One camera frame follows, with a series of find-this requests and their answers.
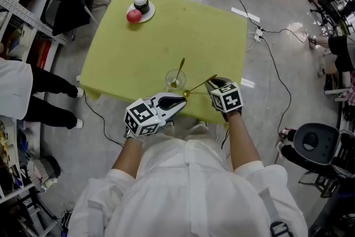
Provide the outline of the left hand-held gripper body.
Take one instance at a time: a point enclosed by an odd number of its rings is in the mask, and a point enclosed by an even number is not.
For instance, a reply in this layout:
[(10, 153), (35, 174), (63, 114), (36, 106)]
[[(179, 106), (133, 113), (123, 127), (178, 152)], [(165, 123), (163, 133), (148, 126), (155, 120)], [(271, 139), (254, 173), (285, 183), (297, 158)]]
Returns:
[(146, 99), (138, 99), (125, 110), (124, 123), (135, 137), (156, 133), (166, 126), (166, 120), (158, 111), (158, 101), (166, 93), (158, 93)]

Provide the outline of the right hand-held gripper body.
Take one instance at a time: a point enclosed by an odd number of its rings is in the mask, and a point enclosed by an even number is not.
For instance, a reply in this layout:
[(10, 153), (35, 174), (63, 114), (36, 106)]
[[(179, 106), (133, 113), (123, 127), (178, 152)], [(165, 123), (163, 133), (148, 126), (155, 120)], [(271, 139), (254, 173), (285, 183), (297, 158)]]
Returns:
[(211, 90), (210, 95), (213, 107), (222, 113), (225, 121), (228, 121), (228, 113), (239, 112), (241, 114), (244, 102), (240, 87), (236, 82), (227, 83), (223, 87)]

